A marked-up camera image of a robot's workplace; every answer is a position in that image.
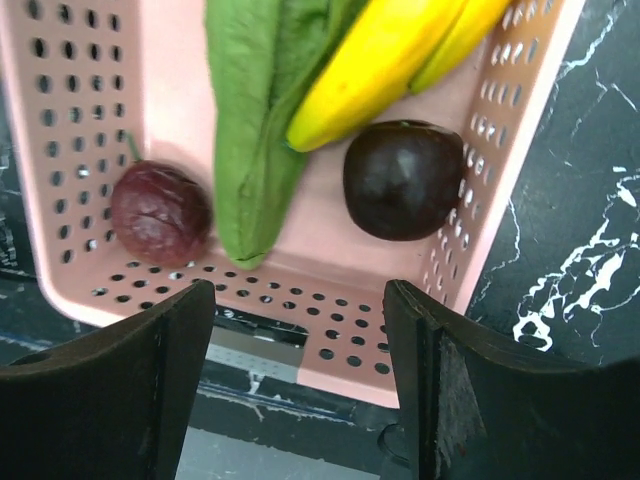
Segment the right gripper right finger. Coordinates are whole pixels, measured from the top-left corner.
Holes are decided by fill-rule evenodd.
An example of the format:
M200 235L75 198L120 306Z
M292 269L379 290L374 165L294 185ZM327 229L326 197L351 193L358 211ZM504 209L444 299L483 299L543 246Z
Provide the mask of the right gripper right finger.
M639 360L518 343L405 280L383 298L411 479L635 479Z

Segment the green cucumber leaf vegetable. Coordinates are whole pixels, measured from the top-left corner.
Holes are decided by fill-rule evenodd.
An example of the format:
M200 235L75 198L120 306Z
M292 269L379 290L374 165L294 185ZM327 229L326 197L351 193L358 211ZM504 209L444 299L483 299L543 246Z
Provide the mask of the green cucumber leaf vegetable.
M307 156L288 124L364 4L209 1L208 64L217 109L214 213L237 267L263 263L282 230Z

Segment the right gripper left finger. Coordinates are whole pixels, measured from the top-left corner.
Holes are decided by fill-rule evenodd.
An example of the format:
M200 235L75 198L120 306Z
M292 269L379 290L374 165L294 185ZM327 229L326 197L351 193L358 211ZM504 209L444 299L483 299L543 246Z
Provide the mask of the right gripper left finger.
M174 478L215 307L200 280L2 367L2 478Z

